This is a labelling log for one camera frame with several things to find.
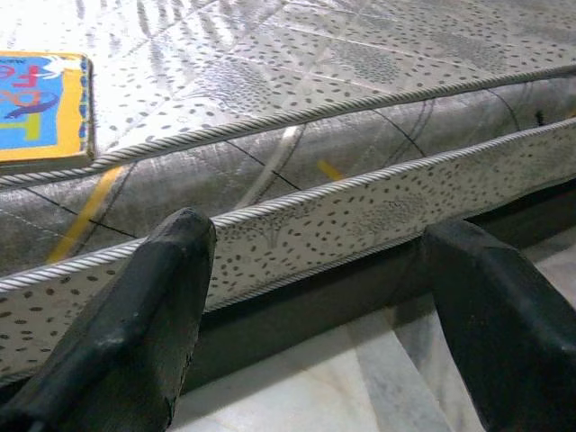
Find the children's book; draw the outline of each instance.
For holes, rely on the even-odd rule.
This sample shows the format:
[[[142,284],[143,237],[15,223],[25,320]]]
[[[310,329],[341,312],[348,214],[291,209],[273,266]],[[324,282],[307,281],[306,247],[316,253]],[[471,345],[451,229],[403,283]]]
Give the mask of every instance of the children's book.
[[[92,162],[90,68],[82,54],[0,51],[0,176]]]

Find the book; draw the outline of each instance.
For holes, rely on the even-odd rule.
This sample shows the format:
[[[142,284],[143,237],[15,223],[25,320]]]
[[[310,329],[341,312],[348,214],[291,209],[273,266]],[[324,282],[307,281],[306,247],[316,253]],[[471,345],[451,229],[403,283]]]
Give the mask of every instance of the book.
[[[82,54],[0,51],[0,176],[90,165],[90,73]]]

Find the yellow tape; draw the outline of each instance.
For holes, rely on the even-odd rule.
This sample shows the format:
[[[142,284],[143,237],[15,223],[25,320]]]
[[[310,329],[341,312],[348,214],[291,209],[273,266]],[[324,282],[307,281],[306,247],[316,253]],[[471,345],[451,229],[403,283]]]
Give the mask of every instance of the yellow tape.
[[[72,226],[70,226],[67,233],[64,235],[64,238],[62,238],[62,240],[49,254],[47,259],[48,264],[57,263],[58,261],[61,261],[68,256],[70,249],[78,242],[78,239],[88,227],[90,220],[94,217],[102,205],[106,195],[108,195],[112,189],[114,182],[121,172],[122,167],[117,166],[116,168],[113,168],[110,171],[104,173],[94,188],[92,194],[88,198],[88,201],[86,201],[84,208],[76,216],[76,220],[74,220],[74,223]]]
[[[320,171],[322,171],[328,178],[334,182],[337,180],[342,180],[344,178],[337,169],[335,169],[331,164],[321,159],[317,164]]]

